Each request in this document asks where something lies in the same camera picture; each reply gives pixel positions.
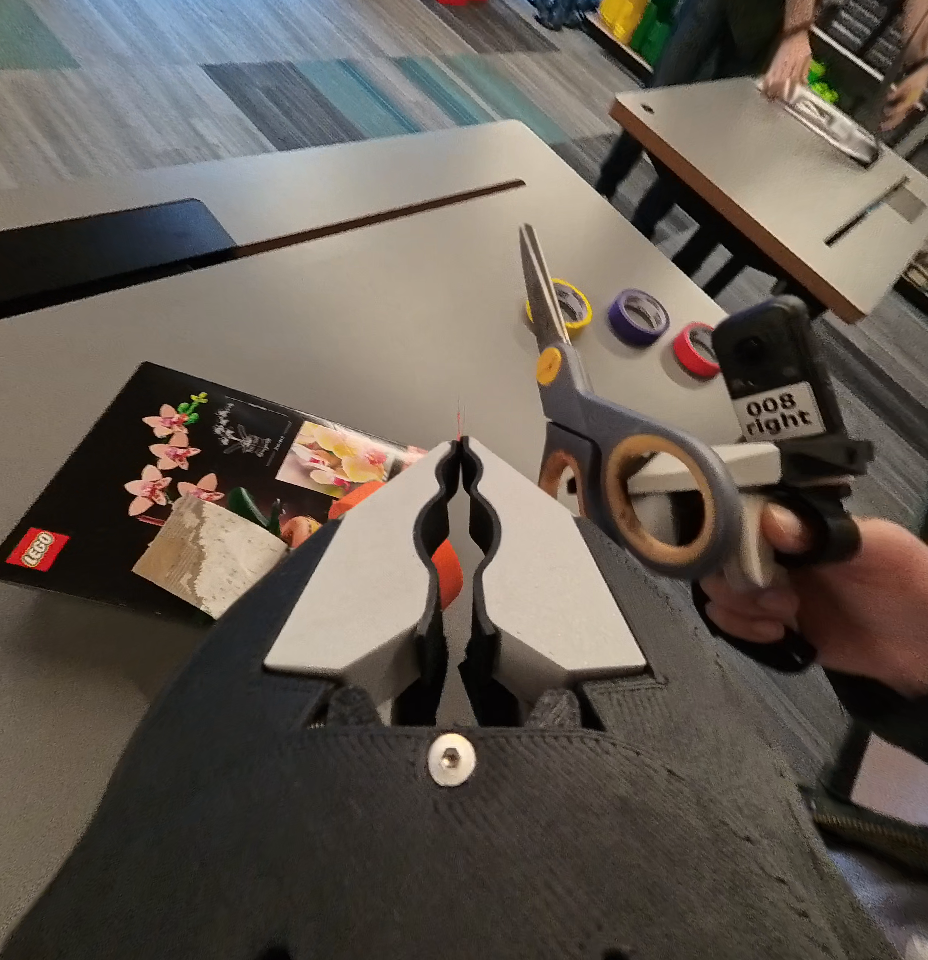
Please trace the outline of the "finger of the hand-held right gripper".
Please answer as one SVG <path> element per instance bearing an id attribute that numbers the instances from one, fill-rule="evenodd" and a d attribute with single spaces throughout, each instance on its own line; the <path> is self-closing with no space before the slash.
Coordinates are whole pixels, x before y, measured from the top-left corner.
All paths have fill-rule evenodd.
<path id="1" fill-rule="evenodd" d="M 774 443 L 730 443 L 711 450 L 740 490 L 781 482 L 781 451 Z M 629 478 L 628 490 L 633 497 L 649 497 L 698 492 L 700 485 L 684 462 L 661 452 Z"/>

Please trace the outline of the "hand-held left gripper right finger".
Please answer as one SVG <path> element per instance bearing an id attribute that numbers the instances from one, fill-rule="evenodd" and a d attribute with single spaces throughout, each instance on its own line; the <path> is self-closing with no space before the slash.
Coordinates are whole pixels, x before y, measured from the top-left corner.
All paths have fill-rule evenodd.
<path id="1" fill-rule="evenodd" d="M 478 725 L 513 727 L 552 690 L 648 668 L 578 519 L 482 442 L 460 441 L 470 537 L 483 553 L 459 672 Z"/>

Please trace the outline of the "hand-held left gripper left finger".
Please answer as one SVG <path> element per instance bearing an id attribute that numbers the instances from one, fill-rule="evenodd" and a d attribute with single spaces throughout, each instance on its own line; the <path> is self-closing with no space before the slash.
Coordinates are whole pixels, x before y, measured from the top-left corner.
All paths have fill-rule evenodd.
<path id="1" fill-rule="evenodd" d="M 361 689 L 398 725 L 434 726 L 449 651 L 431 555 L 450 538 L 460 467 L 460 442 L 440 443 L 330 524 L 265 668 Z"/>

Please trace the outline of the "orange tape roll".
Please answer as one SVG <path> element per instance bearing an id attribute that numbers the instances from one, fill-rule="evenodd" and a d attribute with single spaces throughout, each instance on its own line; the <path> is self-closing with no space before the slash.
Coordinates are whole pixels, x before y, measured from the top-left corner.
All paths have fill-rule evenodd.
<path id="1" fill-rule="evenodd" d="M 348 450 L 357 449 L 356 453 L 335 454 L 342 464 L 348 459 L 357 462 L 357 478 L 329 508 L 330 521 L 341 520 L 386 486 L 388 480 L 406 472 L 428 453 L 421 447 L 356 432 L 341 424 L 334 429 L 346 436 L 345 446 Z M 463 570 L 458 552 L 451 540 L 445 538 L 432 551 L 430 558 L 438 574 L 441 609 L 446 611 L 463 590 Z"/>

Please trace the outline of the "grey scissors yellow pivot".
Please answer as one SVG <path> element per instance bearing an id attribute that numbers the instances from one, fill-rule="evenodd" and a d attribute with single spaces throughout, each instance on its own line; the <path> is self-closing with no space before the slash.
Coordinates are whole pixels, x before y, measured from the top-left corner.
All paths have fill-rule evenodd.
<path id="1" fill-rule="evenodd" d="M 571 471 L 581 516 L 646 568 L 671 579 L 698 581 L 732 559 L 743 533 L 741 496 L 728 467 L 709 444 L 688 432 L 598 396 L 573 345 L 551 271 L 533 225 L 518 232 L 535 367 L 547 419 L 539 487 L 557 496 Z M 629 492 L 639 462 L 668 454 L 686 467 L 702 500 L 696 537 L 675 545 L 641 522 Z"/>

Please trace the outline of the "black flower-print cardboard box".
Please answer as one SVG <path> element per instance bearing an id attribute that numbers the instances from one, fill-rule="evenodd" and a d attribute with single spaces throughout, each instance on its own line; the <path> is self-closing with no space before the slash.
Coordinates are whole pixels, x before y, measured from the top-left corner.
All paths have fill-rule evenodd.
<path id="1" fill-rule="evenodd" d="M 289 545 L 425 455 L 316 414 L 141 364 L 0 545 L 0 582 L 182 622 L 214 615 L 133 571 L 181 499 Z"/>

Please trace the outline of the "person's right forearm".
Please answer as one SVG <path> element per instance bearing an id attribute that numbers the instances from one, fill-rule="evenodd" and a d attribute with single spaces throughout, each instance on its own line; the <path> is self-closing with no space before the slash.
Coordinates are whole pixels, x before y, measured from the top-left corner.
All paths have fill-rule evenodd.
<path id="1" fill-rule="evenodd" d="M 928 765 L 928 694 L 909 699 L 874 679 L 834 670 L 825 676 L 855 722 Z"/>

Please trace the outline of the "person's right hand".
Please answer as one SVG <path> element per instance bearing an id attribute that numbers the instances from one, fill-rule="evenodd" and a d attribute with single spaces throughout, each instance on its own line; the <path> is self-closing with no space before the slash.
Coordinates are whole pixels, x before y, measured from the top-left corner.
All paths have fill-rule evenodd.
<path id="1" fill-rule="evenodd" d="M 711 622 L 758 644 L 801 634 L 819 666 L 877 681 L 908 699 L 928 694 L 928 546 L 879 518 L 855 520 L 861 545 L 842 563 L 775 576 L 735 590 L 723 574 L 702 590 Z"/>

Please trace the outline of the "red tape roll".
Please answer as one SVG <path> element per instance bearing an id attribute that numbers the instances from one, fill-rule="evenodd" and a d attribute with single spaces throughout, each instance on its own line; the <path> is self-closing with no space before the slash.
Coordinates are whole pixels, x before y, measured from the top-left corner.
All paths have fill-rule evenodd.
<path id="1" fill-rule="evenodd" d="M 678 365 L 694 378 L 711 380 L 721 375 L 714 332 L 715 328 L 707 323 L 692 322 L 683 326 L 672 342 Z"/>

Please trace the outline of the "purple tape roll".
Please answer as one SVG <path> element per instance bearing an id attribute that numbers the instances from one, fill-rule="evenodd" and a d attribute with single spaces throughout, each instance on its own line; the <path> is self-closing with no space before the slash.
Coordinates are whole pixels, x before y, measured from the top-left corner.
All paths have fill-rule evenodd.
<path id="1" fill-rule="evenodd" d="M 669 311 L 653 295 L 638 289 L 625 289 L 612 301 L 608 323 L 614 336 L 626 345 L 646 349 L 670 330 Z"/>

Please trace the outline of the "grey table wooden edge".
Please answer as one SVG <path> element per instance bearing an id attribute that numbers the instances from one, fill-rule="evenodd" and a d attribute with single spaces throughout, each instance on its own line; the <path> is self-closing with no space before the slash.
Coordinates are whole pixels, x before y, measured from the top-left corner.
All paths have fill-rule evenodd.
<path id="1" fill-rule="evenodd" d="M 892 150 L 868 168 L 755 80 L 619 93 L 609 114 L 814 306 L 873 312 L 928 240 L 928 178 Z"/>

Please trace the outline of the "yellow tape roll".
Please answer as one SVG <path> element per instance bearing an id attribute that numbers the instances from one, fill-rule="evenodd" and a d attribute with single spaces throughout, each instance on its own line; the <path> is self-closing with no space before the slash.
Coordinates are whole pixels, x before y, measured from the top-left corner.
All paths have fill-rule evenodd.
<path id="1" fill-rule="evenodd" d="M 525 273 L 525 293 L 528 328 L 541 352 L 559 342 L 570 344 L 593 319 L 590 301 L 564 280 L 545 279 L 530 270 Z"/>

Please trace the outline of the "silver flat package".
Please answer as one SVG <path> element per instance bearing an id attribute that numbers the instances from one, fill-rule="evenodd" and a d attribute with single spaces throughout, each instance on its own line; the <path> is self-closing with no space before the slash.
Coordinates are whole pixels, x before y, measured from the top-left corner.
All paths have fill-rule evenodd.
<path id="1" fill-rule="evenodd" d="M 877 134 L 806 85 L 791 85 L 777 102 L 788 115 L 858 166 L 868 169 L 878 162 L 882 143 Z"/>

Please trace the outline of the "stack of green bins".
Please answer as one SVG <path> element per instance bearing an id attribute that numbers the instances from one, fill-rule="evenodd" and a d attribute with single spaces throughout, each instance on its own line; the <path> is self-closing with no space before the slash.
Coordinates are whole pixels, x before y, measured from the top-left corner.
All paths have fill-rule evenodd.
<path id="1" fill-rule="evenodd" d="M 679 4 L 679 1 L 648 1 L 631 36 L 630 49 L 652 68 L 660 61 L 674 31 Z"/>

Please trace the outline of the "stack of yellow bins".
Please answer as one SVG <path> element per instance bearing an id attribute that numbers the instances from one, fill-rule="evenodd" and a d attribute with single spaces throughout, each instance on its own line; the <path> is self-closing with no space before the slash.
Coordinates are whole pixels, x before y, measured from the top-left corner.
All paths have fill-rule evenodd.
<path id="1" fill-rule="evenodd" d="M 649 4 L 649 1 L 601 1 L 598 15 L 617 42 L 630 46 Z"/>

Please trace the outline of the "person's dark jacket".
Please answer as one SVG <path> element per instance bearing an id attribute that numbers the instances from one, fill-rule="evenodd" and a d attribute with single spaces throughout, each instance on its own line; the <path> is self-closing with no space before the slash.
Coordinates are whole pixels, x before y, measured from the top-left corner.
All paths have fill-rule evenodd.
<path id="1" fill-rule="evenodd" d="M 821 834 L 928 879 L 928 826 L 843 802 L 822 787 L 800 785 L 799 792 Z"/>

